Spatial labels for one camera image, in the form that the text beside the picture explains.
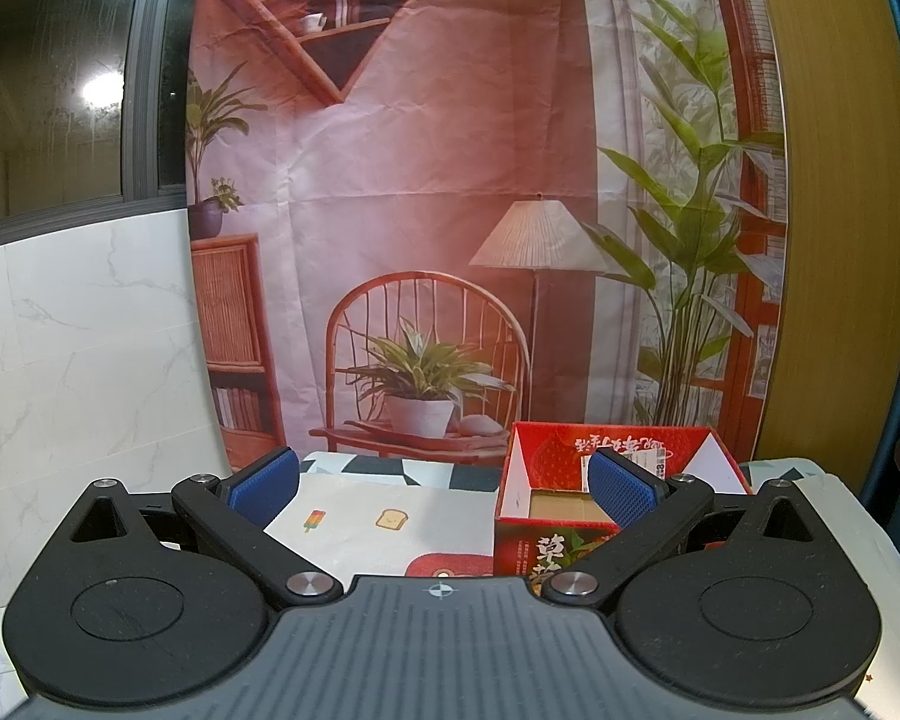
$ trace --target lamp shade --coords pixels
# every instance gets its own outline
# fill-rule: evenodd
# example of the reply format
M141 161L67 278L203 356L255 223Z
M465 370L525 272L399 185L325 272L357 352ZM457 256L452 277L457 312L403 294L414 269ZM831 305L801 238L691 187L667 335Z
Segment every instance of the lamp shade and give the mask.
M532 271L596 271L610 268L586 231L559 200L516 200L471 265Z

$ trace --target glass window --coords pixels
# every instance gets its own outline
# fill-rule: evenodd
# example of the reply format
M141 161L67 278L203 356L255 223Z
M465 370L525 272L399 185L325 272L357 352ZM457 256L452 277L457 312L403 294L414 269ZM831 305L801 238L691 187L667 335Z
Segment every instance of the glass window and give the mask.
M186 180L184 127L187 108L187 67L190 63L190 30L194 0L170 0L163 37L160 74L160 137L157 165L160 186Z
M0 0L0 218L120 194L133 0Z

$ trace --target ceiling light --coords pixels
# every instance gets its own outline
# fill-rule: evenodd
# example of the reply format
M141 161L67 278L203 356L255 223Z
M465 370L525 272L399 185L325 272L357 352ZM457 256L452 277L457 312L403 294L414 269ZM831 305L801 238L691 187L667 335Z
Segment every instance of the ceiling light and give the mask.
M82 95L94 108L116 105L124 98L124 76L121 73L104 73L90 79L83 87Z

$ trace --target red cardboard box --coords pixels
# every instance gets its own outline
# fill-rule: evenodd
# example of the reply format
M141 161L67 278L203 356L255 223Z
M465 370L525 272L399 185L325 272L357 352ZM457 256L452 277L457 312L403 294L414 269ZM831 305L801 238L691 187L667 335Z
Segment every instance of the red cardboard box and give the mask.
M497 493L495 575L529 576L536 589L619 533L586 492L586 463L601 446L631 456L661 478L686 472L717 493L751 493L709 428L518 422Z

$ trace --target printed backdrop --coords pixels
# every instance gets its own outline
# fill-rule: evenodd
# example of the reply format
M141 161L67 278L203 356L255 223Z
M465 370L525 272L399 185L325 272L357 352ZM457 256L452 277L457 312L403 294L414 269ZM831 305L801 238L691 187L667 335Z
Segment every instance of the printed backdrop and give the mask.
M763 0L197 0L200 321L231 464L500 464L514 420L751 457L787 229Z

